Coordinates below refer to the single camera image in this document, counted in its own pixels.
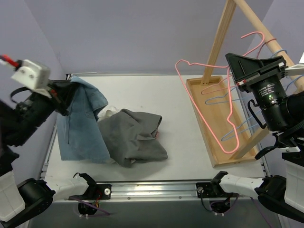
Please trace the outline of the white pleated skirt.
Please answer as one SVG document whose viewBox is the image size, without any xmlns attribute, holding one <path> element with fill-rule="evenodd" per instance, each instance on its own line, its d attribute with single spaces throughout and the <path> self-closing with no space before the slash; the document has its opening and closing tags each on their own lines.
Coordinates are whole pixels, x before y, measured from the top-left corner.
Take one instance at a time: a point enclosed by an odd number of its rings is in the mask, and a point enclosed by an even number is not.
<svg viewBox="0 0 304 228">
<path fill-rule="evenodd" d="M 105 158 L 102 159 L 102 164 L 116 163 L 111 155 L 115 154 L 115 140 L 119 134 L 119 119 L 117 119 L 118 110 L 114 106 L 109 109 L 102 110 L 98 114 L 97 127 L 102 139 L 102 152 L 105 153 Z"/>
</svg>

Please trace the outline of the blue denim skirt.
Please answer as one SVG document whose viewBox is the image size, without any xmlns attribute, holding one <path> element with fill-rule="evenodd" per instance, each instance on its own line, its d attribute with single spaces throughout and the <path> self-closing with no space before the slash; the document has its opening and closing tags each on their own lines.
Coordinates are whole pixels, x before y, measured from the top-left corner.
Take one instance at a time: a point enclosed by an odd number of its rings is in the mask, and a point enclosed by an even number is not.
<svg viewBox="0 0 304 228">
<path fill-rule="evenodd" d="M 76 83 L 69 115 L 57 115 L 57 139 L 63 161 L 88 160 L 93 163 L 109 163 L 109 151 L 98 126 L 98 114 L 108 101 L 98 88 L 85 80 L 73 76 Z"/>
</svg>

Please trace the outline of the blue wire hanger front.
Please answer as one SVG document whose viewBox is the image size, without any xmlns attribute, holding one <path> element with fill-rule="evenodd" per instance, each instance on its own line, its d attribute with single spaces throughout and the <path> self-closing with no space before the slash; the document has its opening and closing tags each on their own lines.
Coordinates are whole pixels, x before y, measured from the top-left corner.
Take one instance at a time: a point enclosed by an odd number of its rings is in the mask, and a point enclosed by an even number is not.
<svg viewBox="0 0 304 228">
<path fill-rule="evenodd" d="M 304 77 L 304 75 L 297 76 L 296 79 L 293 79 L 288 84 L 286 84 L 284 86 L 285 92 L 287 92 L 288 89 L 294 85 L 294 82 L 296 82 L 297 80 L 299 80 L 300 78 L 303 78 L 303 77 Z M 240 135 L 243 132 L 246 132 L 246 131 L 249 131 L 251 129 L 258 127 L 258 123 L 256 121 L 255 121 L 255 124 L 253 124 L 253 125 L 250 123 L 250 121 L 252 121 L 253 119 L 254 118 L 251 115 L 246 120 L 244 120 L 238 127 L 236 127 L 237 134 Z M 226 141 L 228 139 L 235 137 L 236 135 L 232 132 L 233 132 L 233 130 L 229 131 L 224 136 L 222 136 L 221 141 L 223 142 L 223 141 Z"/>
</svg>

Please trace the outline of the grey pleated skirt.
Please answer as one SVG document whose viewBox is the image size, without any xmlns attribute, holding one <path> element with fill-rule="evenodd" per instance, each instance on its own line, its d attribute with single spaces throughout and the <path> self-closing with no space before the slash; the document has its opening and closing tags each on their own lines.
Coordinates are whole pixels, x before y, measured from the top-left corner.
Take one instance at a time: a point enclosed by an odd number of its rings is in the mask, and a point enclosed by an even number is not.
<svg viewBox="0 0 304 228">
<path fill-rule="evenodd" d="M 167 151 L 154 138 L 162 116 L 128 109 L 122 109 L 118 113 L 119 134 L 114 141 L 115 154 L 111 155 L 116 163 L 130 168 L 136 161 L 158 162 L 168 159 Z"/>
</svg>

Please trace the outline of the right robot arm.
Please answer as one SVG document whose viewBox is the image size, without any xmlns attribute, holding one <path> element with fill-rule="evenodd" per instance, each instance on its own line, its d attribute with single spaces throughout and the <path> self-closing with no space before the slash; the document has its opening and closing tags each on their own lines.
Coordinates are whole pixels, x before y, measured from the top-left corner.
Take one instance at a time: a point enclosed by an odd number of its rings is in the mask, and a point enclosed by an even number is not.
<svg viewBox="0 0 304 228">
<path fill-rule="evenodd" d="M 243 178 L 221 171 L 211 180 L 212 193 L 251 197 L 276 214 L 303 222 L 304 94 L 288 95 L 281 79 L 303 75 L 304 64 L 288 66 L 283 56 L 257 59 L 228 53 L 226 59 L 239 90 L 253 94 L 248 108 L 260 108 L 263 121 L 258 124 L 275 142 L 255 156 L 266 159 L 270 177 Z"/>
</svg>

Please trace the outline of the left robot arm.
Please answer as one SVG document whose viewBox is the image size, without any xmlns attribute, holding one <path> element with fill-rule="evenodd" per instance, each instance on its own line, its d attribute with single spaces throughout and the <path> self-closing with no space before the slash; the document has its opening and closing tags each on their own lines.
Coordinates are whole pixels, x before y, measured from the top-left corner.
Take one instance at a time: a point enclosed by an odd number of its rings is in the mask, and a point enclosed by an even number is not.
<svg viewBox="0 0 304 228">
<path fill-rule="evenodd" d="M 16 184 L 12 167 L 19 154 L 11 147 L 23 146 L 53 112 L 67 116 L 79 86 L 70 80 L 49 80 L 47 96 L 31 90 L 15 108 L 0 103 L 0 222 L 4 227 L 16 227 L 41 214 L 53 200 L 91 199 L 96 194 L 97 183 L 86 173 L 55 184 L 53 190 L 44 180 L 33 178 Z"/>
</svg>

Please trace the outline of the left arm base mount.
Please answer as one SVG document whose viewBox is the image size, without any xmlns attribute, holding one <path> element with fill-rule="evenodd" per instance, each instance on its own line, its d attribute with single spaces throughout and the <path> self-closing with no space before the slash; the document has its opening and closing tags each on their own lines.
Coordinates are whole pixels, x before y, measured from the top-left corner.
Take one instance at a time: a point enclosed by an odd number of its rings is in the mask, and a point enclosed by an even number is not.
<svg viewBox="0 0 304 228">
<path fill-rule="evenodd" d="M 109 200 L 112 194 L 111 184 L 98 184 L 90 175 L 87 173 L 75 173 L 73 178 L 82 178 L 88 184 L 88 188 L 82 195 L 74 195 L 80 200 Z"/>
</svg>

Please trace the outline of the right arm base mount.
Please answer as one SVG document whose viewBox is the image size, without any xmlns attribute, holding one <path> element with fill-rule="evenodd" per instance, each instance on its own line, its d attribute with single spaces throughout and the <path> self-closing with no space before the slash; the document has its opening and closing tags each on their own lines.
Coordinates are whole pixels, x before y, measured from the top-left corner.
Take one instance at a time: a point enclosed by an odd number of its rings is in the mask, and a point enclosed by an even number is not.
<svg viewBox="0 0 304 228">
<path fill-rule="evenodd" d="M 216 194 L 210 182 L 197 182 L 196 191 L 198 198 L 219 198 L 220 195 Z"/>
</svg>

